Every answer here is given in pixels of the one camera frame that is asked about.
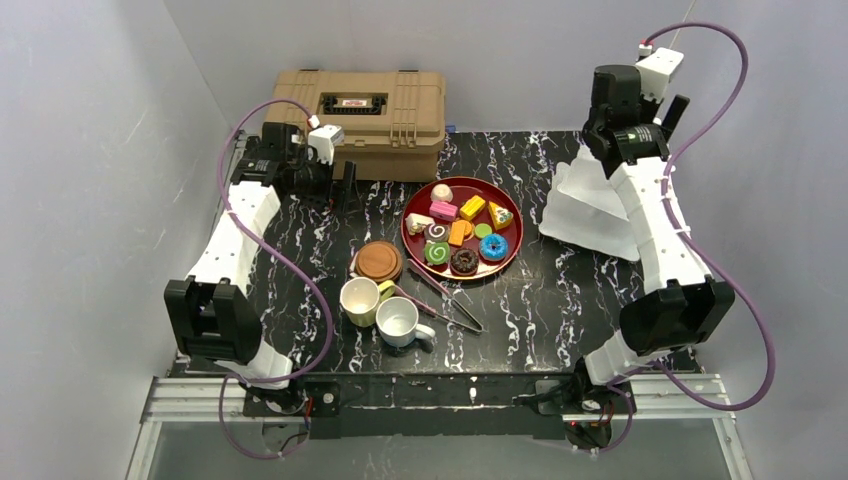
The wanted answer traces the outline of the tan plastic toolbox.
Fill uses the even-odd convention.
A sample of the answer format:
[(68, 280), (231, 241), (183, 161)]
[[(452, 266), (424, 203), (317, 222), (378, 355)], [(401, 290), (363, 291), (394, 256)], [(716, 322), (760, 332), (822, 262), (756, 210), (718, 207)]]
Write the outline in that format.
[(436, 179), (446, 137), (446, 80), (437, 72), (284, 71), (272, 96), (306, 106), (324, 124), (338, 125), (334, 178), (345, 163), (356, 178), (422, 182)]

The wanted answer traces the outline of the pink handled metal tongs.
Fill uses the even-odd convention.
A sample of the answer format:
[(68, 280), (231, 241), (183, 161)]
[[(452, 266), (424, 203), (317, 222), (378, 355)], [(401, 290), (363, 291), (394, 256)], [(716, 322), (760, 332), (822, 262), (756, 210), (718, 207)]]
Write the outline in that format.
[(428, 284), (434, 291), (437, 291), (440, 294), (441, 299), (446, 304), (449, 304), (455, 311), (459, 312), (462, 316), (469, 320), (471, 324), (454, 320), (447, 314), (438, 311), (423, 300), (420, 300), (418, 297), (407, 292), (402, 287), (397, 287), (396, 293), (400, 297), (410, 300), (419, 310), (425, 312), (431, 317), (441, 319), (447, 324), (452, 324), (473, 334), (481, 334), (484, 331), (483, 324), (476, 318), (476, 316), (472, 314), (471, 311), (463, 305), (452, 292), (430, 275), (421, 265), (416, 263), (414, 260), (407, 260), (406, 267), (420, 280)]

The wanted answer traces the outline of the red round tray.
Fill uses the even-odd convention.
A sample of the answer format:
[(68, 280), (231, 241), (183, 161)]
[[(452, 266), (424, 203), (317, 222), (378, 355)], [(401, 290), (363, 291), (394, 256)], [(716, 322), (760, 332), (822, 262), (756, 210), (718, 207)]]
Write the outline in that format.
[(437, 184), (449, 186), (453, 192), (452, 204), (460, 208), (468, 199), (479, 195), (486, 201), (494, 201), (498, 206), (504, 207), (513, 214), (511, 224), (504, 229), (496, 230), (507, 242), (507, 253), (500, 261), (490, 262), (482, 259), (478, 271), (474, 274), (459, 275), (454, 273), (448, 264), (431, 266), (426, 263), (424, 248), (425, 238), (423, 233), (410, 234), (405, 225), (401, 227), (401, 238), (411, 260), (422, 266), (428, 273), (444, 279), (457, 281), (471, 281), (483, 279), (502, 271), (518, 254), (524, 236), (524, 222), (519, 205), (505, 190), (479, 178), (455, 176), (431, 182), (413, 194), (406, 203), (403, 217), (409, 214), (421, 214), (429, 216), (431, 204), (431, 191)]

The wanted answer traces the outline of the white tiered cake stand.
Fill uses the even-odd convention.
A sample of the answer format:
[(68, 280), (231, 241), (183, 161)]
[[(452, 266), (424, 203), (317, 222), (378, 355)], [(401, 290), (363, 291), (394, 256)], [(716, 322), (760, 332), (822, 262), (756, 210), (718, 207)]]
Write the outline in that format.
[(627, 261), (640, 259), (622, 202), (585, 145), (571, 162), (556, 165), (539, 231)]

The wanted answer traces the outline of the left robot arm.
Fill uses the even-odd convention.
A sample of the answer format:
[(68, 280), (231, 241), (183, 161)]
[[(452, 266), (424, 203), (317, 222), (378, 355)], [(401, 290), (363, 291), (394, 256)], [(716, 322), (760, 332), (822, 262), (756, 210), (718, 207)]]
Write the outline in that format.
[(171, 280), (164, 301), (181, 354), (224, 367), (260, 389), (283, 390), (294, 363), (263, 337), (246, 291), (251, 266), (282, 198), (296, 195), (329, 207), (335, 195), (334, 154), (345, 134), (338, 125), (303, 133), (266, 122), (249, 136), (225, 187), (229, 212), (184, 279)]

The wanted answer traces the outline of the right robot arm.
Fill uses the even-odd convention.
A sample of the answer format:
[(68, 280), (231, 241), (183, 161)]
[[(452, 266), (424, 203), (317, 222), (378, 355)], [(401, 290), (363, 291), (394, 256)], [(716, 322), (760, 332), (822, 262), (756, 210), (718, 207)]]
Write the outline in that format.
[(735, 300), (704, 260), (683, 240), (688, 231), (667, 213), (678, 204), (665, 168), (666, 134), (688, 101), (678, 96), (666, 124), (642, 92), (639, 70), (629, 65), (595, 69), (591, 106), (582, 136), (601, 162), (633, 231), (644, 274), (644, 294), (624, 306), (619, 327), (583, 363), (594, 385), (606, 385), (673, 351), (703, 343)]

